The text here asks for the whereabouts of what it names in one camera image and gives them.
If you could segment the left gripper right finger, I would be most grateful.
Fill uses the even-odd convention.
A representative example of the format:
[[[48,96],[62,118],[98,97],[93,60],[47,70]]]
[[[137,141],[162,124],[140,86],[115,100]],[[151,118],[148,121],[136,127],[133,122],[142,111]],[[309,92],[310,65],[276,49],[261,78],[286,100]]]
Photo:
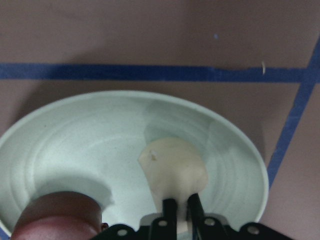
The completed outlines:
[[[192,224],[192,239],[206,240],[205,213],[197,193],[192,194],[187,200],[188,214]]]

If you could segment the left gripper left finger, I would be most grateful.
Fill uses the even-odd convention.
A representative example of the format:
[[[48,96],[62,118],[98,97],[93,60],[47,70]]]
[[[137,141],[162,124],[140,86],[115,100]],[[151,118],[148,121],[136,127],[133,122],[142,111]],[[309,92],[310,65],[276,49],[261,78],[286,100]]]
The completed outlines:
[[[165,240],[177,240],[177,202],[170,198],[162,201],[162,214],[166,225],[162,226]]]

